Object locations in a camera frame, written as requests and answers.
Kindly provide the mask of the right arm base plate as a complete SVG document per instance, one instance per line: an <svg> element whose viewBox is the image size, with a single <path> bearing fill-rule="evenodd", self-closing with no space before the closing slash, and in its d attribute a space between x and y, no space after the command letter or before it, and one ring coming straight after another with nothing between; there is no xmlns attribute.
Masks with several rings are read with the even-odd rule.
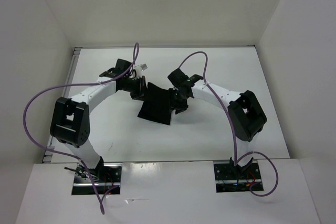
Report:
<svg viewBox="0 0 336 224"><path fill-rule="evenodd" d="M261 173L257 162L252 162L243 172L237 173L229 161L213 164L217 193L236 193L249 191L263 191Z"/></svg>

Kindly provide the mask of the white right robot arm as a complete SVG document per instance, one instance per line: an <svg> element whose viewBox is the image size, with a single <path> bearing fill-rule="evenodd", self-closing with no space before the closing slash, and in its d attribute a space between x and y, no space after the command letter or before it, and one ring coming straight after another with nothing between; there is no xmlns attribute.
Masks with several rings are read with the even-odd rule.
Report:
<svg viewBox="0 0 336 224"><path fill-rule="evenodd" d="M253 139L262 131L267 117L255 94L249 90L241 93L227 90L206 82L197 74L188 77L181 69L168 75L174 87L173 99L184 105L189 98L208 102L223 109L233 130L234 152L230 172L235 178L243 178L252 162Z"/></svg>

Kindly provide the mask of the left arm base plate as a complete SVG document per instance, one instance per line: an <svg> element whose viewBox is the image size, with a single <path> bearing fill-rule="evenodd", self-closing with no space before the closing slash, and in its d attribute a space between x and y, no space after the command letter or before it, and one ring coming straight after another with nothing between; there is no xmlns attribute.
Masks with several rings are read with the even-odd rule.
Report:
<svg viewBox="0 0 336 224"><path fill-rule="evenodd" d="M94 195L89 175L83 166L77 165L76 169L70 169L75 172L72 186L72 195ZM104 174L99 177L91 173L96 190L99 195L107 193L108 195L118 195L121 187L122 164L106 163L104 165Z"/></svg>

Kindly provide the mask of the black skirt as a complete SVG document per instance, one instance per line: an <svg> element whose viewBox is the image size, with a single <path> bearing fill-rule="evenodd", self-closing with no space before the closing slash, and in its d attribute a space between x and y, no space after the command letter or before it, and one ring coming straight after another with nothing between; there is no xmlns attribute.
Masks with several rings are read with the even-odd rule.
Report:
<svg viewBox="0 0 336 224"><path fill-rule="evenodd" d="M151 122L170 125L172 113L170 95L168 89L162 89L149 82L138 117Z"/></svg>

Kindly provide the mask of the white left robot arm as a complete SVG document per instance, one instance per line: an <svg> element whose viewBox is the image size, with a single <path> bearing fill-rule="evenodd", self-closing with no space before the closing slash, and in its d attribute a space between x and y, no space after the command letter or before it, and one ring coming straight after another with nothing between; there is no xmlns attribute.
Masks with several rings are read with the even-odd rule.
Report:
<svg viewBox="0 0 336 224"><path fill-rule="evenodd" d="M143 71L147 68L144 63L134 65L118 59L114 67L99 75L96 85L70 98L60 97L55 103L50 133L85 163L82 169L87 167L86 176L93 182L102 180L108 169L89 141L90 113L118 91L129 92L132 99L141 100L146 91Z"/></svg>

